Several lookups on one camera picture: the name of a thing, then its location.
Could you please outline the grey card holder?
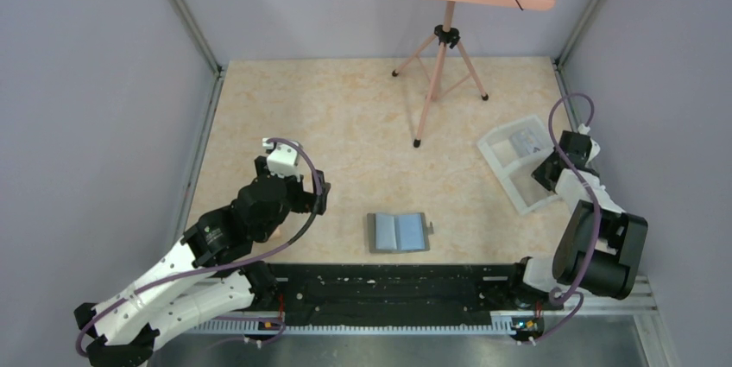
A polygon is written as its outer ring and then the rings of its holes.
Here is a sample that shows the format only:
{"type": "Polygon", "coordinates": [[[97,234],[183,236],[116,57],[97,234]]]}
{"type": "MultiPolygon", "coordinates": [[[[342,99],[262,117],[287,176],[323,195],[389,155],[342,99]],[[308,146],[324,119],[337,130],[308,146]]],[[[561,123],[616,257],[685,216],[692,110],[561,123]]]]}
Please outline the grey card holder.
{"type": "Polygon", "coordinates": [[[368,213],[366,238],[371,254],[405,254],[428,251],[432,222],[423,212],[407,214],[368,213]]]}

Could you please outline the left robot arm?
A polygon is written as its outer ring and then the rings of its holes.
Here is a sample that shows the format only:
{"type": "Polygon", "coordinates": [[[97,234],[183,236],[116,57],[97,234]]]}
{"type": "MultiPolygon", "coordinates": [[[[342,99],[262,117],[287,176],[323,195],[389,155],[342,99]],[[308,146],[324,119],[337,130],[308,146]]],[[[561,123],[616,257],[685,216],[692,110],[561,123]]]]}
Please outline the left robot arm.
{"type": "Polygon", "coordinates": [[[229,205],[202,215],[169,252],[127,288],[74,311],[75,350],[92,366],[141,366],[191,328],[276,299],[261,262],[297,242],[326,210],[320,170],[308,193],[300,178],[259,174],[229,205]]]}

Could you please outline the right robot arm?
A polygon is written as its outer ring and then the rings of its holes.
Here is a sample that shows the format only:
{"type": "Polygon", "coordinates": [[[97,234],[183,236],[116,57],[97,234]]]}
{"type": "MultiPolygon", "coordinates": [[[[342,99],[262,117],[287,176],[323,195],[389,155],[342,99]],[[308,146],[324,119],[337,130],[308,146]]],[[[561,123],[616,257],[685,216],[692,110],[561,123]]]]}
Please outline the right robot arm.
{"type": "Polygon", "coordinates": [[[513,306],[561,307],[563,294],[574,292],[621,301],[632,292],[648,222],[611,199],[590,167],[598,152],[587,131],[565,130],[533,171],[533,179],[558,195],[571,216],[551,261],[520,261],[520,275],[506,285],[513,306]]]}

